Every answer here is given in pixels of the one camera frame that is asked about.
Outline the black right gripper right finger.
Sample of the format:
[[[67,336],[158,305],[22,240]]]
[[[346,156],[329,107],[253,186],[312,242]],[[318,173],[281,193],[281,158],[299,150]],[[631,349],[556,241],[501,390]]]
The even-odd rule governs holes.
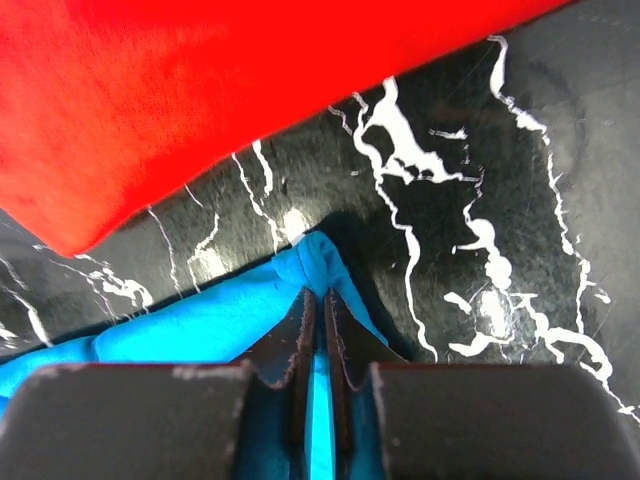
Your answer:
[[[588,374],[412,364],[325,300],[340,479],[635,479],[639,449]]]

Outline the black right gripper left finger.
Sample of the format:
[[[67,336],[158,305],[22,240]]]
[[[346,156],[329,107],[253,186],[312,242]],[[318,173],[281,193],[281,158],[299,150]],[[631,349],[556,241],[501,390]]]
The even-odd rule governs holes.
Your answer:
[[[228,364],[38,369],[1,420],[5,479],[304,479],[316,299]]]

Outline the blue t shirt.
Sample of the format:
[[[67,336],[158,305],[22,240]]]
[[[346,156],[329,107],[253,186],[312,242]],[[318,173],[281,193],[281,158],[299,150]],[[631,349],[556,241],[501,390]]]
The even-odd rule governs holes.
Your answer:
[[[335,428],[325,300],[336,292],[354,318],[385,344],[337,248],[321,233],[206,290],[103,332],[24,354],[1,368],[1,420],[38,369],[62,364],[228,364],[287,314],[301,290],[316,299],[306,404],[304,479],[336,475]]]

